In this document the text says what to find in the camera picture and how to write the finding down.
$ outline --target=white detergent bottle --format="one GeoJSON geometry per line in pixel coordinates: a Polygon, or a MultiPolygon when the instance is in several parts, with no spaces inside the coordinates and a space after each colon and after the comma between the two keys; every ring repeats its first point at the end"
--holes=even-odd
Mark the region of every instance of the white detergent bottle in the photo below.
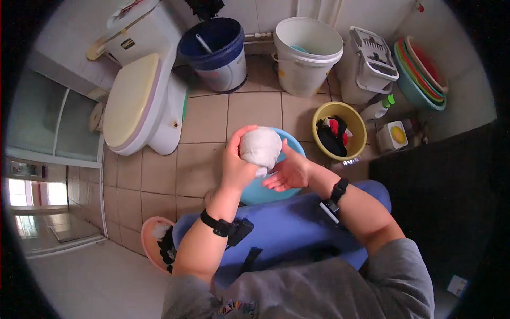
{"type": "Polygon", "coordinates": [[[375,120],[380,117],[383,117],[390,106],[395,104],[395,99],[393,98],[393,94],[386,96],[382,101],[372,104],[367,107],[363,112],[361,112],[360,116],[364,122],[375,120]]]}

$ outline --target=bucket handle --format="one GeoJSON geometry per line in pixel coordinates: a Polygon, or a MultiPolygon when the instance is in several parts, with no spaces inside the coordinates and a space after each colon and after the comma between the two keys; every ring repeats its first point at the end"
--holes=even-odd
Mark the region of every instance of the bucket handle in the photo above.
{"type": "Polygon", "coordinates": [[[279,59],[274,57],[275,55],[276,55],[276,52],[271,53],[271,57],[273,58],[273,60],[278,62],[278,63],[280,63],[280,62],[294,62],[294,63],[297,63],[298,62],[297,60],[279,60],[279,59]]]}
{"type": "Polygon", "coordinates": [[[383,89],[376,89],[376,88],[373,88],[373,87],[368,87],[366,85],[363,85],[360,83],[360,79],[359,79],[359,76],[360,76],[360,72],[361,72],[361,66],[362,66],[362,63],[361,63],[361,51],[358,51],[356,53],[356,55],[359,56],[359,59],[358,59],[358,67],[356,68],[356,84],[358,85],[358,88],[360,89],[364,89],[364,90],[367,90],[367,91],[372,91],[372,92],[376,92],[376,93],[381,93],[381,94],[390,94],[391,93],[391,90],[393,89],[393,82],[390,82],[387,86],[385,86],[385,88],[387,88],[386,90],[383,89]]]}

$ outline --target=white cloth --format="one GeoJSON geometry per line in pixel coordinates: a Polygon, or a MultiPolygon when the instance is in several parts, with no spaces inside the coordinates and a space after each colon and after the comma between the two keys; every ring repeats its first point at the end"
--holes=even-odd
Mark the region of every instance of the white cloth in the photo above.
{"type": "Polygon", "coordinates": [[[273,129],[259,126],[241,137],[239,157],[257,165],[255,178],[264,177],[273,169],[282,150],[282,140],[273,129]]]}

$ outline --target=person's left hand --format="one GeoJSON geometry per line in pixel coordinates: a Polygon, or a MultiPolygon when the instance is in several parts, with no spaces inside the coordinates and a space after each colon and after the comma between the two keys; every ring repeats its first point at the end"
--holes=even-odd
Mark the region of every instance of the person's left hand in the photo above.
{"type": "Polygon", "coordinates": [[[233,190],[239,194],[255,178],[257,166],[239,157],[239,143],[246,132],[256,129],[257,125],[241,127],[232,134],[223,152],[223,178],[221,187],[233,190]]]}

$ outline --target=forearm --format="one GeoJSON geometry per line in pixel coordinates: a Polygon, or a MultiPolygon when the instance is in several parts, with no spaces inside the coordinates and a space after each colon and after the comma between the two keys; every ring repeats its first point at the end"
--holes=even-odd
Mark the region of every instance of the forearm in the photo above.
{"type": "MultiPolygon", "coordinates": [[[[340,177],[332,171],[313,164],[310,167],[309,185],[322,199],[331,196],[340,177]]],[[[387,209],[373,196],[349,185],[338,202],[340,220],[372,255],[382,245],[393,239],[404,238],[387,209]]]]}
{"type": "MultiPolygon", "coordinates": [[[[236,216],[241,193],[220,187],[207,206],[207,213],[216,220],[232,222],[236,216]]],[[[175,258],[172,275],[193,275],[210,282],[218,270],[227,238],[213,233],[201,219],[186,233],[175,258]]]]}

